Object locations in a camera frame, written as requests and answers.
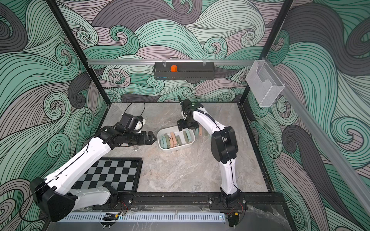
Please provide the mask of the white storage box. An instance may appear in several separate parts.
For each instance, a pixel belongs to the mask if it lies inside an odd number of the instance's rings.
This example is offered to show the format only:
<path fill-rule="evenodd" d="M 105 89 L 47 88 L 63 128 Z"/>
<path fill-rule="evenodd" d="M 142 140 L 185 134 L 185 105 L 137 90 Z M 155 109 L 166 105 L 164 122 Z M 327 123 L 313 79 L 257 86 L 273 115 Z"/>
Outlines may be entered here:
<path fill-rule="evenodd" d="M 177 126 L 162 129 L 157 134 L 158 145 L 164 152 L 189 148 L 195 142 L 192 130 L 180 131 Z"/>

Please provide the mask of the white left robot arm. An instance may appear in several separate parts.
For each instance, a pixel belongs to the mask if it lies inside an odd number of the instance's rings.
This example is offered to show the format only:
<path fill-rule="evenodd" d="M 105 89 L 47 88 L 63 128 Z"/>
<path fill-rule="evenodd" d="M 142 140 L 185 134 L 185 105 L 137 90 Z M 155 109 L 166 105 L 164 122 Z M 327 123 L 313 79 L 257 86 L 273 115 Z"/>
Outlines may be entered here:
<path fill-rule="evenodd" d="M 52 222 L 70 212 L 98 205 L 115 208 L 118 191 L 107 184 L 91 189 L 74 190 L 77 180 L 101 157 L 123 144 L 152 145 L 157 138 L 152 131 L 137 133 L 125 128 L 105 126 L 98 130 L 89 143 L 62 167 L 46 178 L 35 178 L 30 183 L 33 200 Z"/>

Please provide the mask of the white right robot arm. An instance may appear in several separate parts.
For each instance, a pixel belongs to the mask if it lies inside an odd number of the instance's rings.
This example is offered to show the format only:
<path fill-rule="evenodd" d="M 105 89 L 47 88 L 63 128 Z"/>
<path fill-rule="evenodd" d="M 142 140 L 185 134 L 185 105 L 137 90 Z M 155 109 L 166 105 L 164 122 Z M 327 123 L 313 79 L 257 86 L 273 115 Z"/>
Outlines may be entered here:
<path fill-rule="evenodd" d="M 236 182 L 235 163 L 239 151 L 235 130 L 214 119 L 200 103 L 182 100 L 182 119 L 177 121 L 179 131 L 202 126 L 211 136 L 211 152 L 219 162 L 221 172 L 221 201 L 226 208 L 235 207 L 241 199 L 241 190 Z"/>

